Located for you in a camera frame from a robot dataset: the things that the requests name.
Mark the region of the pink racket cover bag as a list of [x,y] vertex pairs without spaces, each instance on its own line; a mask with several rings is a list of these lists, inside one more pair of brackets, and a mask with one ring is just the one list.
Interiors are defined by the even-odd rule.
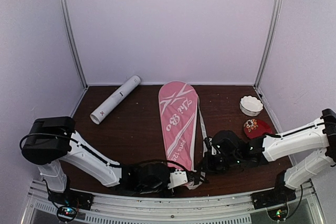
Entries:
[[169,166],[196,172],[196,128],[200,123],[202,137],[206,128],[195,89],[182,81],[171,81],[159,90],[160,121]]

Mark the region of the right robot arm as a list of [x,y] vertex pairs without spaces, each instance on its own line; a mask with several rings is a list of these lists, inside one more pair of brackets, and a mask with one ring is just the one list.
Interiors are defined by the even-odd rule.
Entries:
[[237,165],[259,167],[284,156],[312,150],[300,163],[277,176],[269,199],[279,204],[289,196],[289,190],[295,190],[325,168],[335,166],[335,112],[324,109],[321,117],[307,125],[278,134],[266,133],[248,142],[233,131],[222,130],[213,137],[206,137],[204,144],[201,170],[208,173],[226,172]]

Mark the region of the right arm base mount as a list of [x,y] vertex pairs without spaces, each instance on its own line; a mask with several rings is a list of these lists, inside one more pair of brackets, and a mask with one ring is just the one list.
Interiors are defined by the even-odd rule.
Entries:
[[273,189],[251,194],[254,209],[268,208],[296,199],[296,191],[285,186],[285,172],[276,177]]

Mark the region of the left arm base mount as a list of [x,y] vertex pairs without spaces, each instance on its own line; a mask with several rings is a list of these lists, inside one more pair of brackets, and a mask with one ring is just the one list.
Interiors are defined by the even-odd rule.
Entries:
[[57,192],[51,189],[46,182],[48,200],[56,205],[69,206],[83,210],[90,210],[93,203],[93,194],[72,190],[70,188],[70,179],[67,176],[65,190]]

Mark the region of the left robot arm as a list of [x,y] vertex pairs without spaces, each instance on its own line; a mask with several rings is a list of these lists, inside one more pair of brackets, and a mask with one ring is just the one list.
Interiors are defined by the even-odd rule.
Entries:
[[94,177],[106,188],[129,196],[206,182],[205,175],[176,161],[152,159],[125,165],[109,159],[84,140],[75,124],[69,116],[36,119],[19,142],[23,157],[38,167],[48,190],[64,205],[71,205],[76,197],[69,189],[62,161]]

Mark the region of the white shuttlecock tube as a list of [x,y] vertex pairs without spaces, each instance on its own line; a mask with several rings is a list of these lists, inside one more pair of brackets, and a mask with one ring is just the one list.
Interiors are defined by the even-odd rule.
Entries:
[[90,114],[92,122],[99,125],[140,83],[139,76],[130,77]]

